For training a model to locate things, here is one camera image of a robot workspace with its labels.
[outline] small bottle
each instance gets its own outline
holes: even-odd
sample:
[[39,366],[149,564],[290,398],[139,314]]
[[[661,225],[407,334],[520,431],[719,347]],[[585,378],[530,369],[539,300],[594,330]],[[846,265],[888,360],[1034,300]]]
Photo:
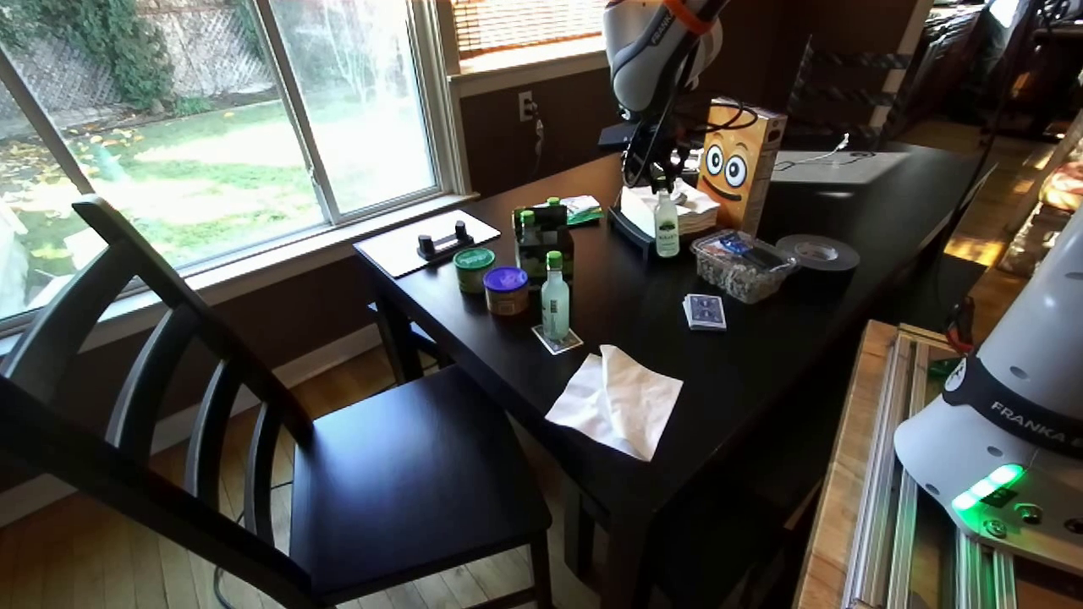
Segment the small bottle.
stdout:
[[563,251],[545,254],[545,283],[541,283],[541,334],[555,345],[563,345],[571,329],[568,329],[568,280],[564,280],[564,257]]
[[678,199],[670,197],[670,190],[661,190],[654,202],[654,254],[658,257],[680,254]]

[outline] hardwood floor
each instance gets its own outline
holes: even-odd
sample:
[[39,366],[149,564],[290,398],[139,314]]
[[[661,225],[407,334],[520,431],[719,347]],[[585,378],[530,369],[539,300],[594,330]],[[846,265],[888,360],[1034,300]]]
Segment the hardwood floor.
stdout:
[[[924,123],[909,130],[909,142],[943,146],[943,150],[978,150],[975,124],[950,123]],[[1004,242],[1004,222],[1018,215],[1018,194],[1026,194],[1026,179],[1034,179],[1034,167],[1054,146],[997,137],[996,162],[997,169],[978,190],[971,210],[966,213],[950,254],[993,265],[997,246]],[[1021,276],[1008,276],[1003,270],[988,270],[975,289],[978,296],[978,325],[985,334],[997,311],[1015,296]],[[299,396],[315,411],[332,410],[337,402],[353,402],[358,396],[378,391],[389,387],[389,366],[383,353],[368,353],[357,363],[345,363],[305,387]],[[235,433],[243,433],[251,417],[238,417]],[[530,461],[539,462],[539,479],[551,502],[551,577],[555,577],[555,605],[578,609],[596,605],[596,591],[578,581],[563,556],[563,508],[560,508],[560,473],[548,458],[530,446],[526,435]],[[168,449],[155,461],[161,470],[178,470],[178,449]],[[228,485],[228,497],[242,504],[238,479]],[[526,581],[526,556],[510,552],[503,558],[478,563],[469,567],[450,567],[444,575],[398,584],[378,595],[368,595],[353,605],[464,605],[485,599],[492,589],[510,589]],[[265,595],[248,589],[243,581],[224,575],[220,591],[229,605],[272,605]],[[160,534],[129,524],[125,519],[98,508],[88,497],[69,497],[53,508],[25,519],[9,529],[0,529],[0,605],[4,609],[53,609],[53,605],[220,605],[212,567],[191,552],[161,542]]]

